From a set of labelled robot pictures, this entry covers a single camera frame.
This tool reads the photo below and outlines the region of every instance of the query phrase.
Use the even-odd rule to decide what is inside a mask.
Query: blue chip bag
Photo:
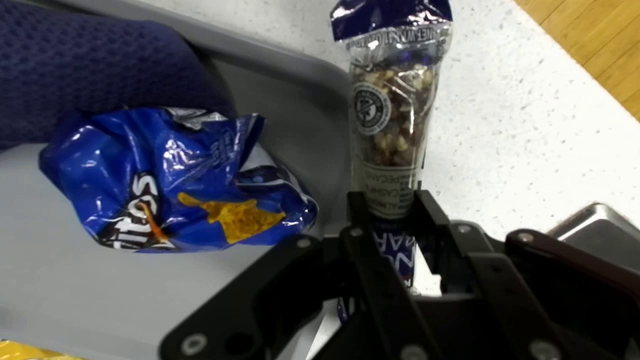
[[[318,207],[257,144],[252,114],[136,109],[74,114],[41,152],[41,170],[109,248],[223,251],[276,245]]]

